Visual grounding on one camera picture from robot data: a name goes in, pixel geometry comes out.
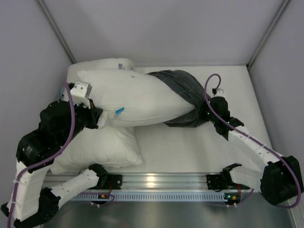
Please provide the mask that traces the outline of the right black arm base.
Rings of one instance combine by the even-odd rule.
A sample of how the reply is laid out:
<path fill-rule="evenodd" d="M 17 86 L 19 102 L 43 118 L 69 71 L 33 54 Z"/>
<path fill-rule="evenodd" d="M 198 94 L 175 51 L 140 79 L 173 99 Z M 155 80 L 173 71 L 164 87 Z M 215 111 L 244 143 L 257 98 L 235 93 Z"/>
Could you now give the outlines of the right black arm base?
<path fill-rule="evenodd" d="M 209 174 L 206 175 L 207 186 L 209 190 L 222 191 L 222 190 L 237 190 L 238 185 L 233 183 L 229 178 L 223 174 Z"/>

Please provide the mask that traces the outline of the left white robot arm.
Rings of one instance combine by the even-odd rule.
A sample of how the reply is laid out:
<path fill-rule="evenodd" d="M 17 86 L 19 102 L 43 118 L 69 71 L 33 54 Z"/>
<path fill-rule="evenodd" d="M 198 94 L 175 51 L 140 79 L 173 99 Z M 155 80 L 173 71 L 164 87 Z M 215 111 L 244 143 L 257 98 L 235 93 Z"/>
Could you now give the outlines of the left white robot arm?
<path fill-rule="evenodd" d="M 9 202 L 1 206 L 7 226 L 34 228 L 51 220 L 59 209 L 79 193 L 102 187 L 108 172 L 93 164 L 75 178 L 55 187 L 43 188 L 46 173 L 58 153 L 85 128 L 98 128 L 103 110 L 89 100 L 83 104 L 56 101 L 40 112 L 38 129 L 23 136 L 17 147 L 17 173 Z"/>

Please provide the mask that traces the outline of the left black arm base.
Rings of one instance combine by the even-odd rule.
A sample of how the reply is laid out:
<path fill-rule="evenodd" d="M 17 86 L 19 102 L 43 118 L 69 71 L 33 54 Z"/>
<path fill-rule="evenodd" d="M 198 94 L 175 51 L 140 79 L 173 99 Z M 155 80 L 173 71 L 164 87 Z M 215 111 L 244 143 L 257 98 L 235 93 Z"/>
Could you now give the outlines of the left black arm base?
<path fill-rule="evenodd" d="M 120 190 L 123 182 L 123 176 L 119 174 L 107 174 L 97 182 L 97 185 L 93 187 L 96 190 Z"/>

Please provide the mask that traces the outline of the dark grey checked pillowcase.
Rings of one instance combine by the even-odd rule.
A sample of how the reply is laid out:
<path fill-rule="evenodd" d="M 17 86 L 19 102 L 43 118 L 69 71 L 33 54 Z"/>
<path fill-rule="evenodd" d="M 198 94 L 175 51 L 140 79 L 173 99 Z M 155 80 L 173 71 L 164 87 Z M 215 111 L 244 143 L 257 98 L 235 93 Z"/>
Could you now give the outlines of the dark grey checked pillowcase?
<path fill-rule="evenodd" d="M 164 82 L 171 90 L 194 106 L 194 109 L 180 117 L 167 121 L 169 127 L 195 128 L 208 122 L 203 116 L 207 107 L 204 88 L 200 82 L 190 73 L 183 70 L 163 70 L 148 73 Z"/>

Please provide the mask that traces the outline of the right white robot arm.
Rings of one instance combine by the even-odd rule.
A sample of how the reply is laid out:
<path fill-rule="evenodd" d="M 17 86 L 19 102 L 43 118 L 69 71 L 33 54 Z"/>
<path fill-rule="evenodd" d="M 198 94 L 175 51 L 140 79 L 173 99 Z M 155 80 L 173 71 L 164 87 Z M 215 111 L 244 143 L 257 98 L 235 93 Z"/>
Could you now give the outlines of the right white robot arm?
<path fill-rule="evenodd" d="M 223 168 L 220 175 L 224 187 L 239 184 L 257 190 L 274 206 L 280 206 L 293 197 L 296 202 L 291 207 L 299 204 L 304 186 L 295 157 L 284 157 L 261 143 L 240 120 L 230 115 L 228 103 L 223 97 L 206 98 L 199 117 L 213 123 L 217 134 L 235 145 L 258 168 L 252 170 L 240 163 Z"/>

